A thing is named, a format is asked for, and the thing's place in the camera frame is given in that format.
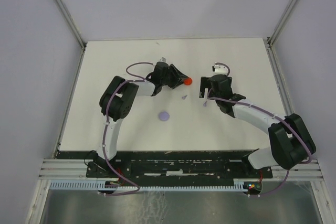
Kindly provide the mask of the orange round charging case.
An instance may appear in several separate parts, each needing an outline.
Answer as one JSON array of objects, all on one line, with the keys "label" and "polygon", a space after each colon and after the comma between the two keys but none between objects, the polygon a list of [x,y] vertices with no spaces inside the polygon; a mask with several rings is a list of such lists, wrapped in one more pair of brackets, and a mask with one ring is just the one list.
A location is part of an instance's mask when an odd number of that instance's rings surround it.
[{"label": "orange round charging case", "polygon": [[193,83],[192,78],[186,78],[183,80],[183,84],[186,86],[190,86]]}]

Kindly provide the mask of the purple round charging case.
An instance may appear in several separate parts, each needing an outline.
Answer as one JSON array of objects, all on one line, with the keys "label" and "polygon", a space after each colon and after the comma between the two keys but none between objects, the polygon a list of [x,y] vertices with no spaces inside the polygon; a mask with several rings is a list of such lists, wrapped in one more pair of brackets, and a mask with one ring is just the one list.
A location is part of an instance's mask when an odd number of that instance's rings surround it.
[{"label": "purple round charging case", "polygon": [[170,119],[170,115],[168,112],[166,111],[162,111],[158,114],[158,117],[159,117],[159,120],[160,121],[163,121],[163,122],[166,122],[167,120]]}]

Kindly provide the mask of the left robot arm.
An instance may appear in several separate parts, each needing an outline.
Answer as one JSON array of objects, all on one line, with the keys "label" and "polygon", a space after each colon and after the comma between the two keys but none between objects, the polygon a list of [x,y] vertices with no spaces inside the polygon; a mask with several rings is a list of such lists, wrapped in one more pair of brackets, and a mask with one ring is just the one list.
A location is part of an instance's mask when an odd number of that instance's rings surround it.
[{"label": "left robot arm", "polygon": [[93,161],[98,171],[105,177],[112,176],[116,171],[116,164],[112,159],[117,154],[117,141],[122,121],[131,111],[136,97],[154,97],[162,91],[164,86],[175,89],[181,85],[192,84],[191,77],[183,74],[173,64],[159,61],[154,65],[152,72],[146,77],[131,74],[129,68],[126,72],[136,77],[127,80],[121,76],[113,77],[100,98],[101,113],[106,118],[102,135],[102,142],[96,150]]}]

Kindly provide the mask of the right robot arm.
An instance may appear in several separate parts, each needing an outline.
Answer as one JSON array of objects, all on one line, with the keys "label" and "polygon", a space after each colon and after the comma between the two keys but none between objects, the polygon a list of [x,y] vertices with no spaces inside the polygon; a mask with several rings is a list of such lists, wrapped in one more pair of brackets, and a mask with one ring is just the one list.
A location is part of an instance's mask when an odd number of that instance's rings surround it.
[{"label": "right robot arm", "polygon": [[243,158],[241,172],[246,177],[254,177],[264,167],[290,170],[297,164],[312,161],[316,146],[298,114],[279,116],[252,104],[245,96],[232,91],[232,78],[225,74],[201,77],[199,90],[200,98],[215,101],[221,112],[268,135],[268,148],[259,148]]}]

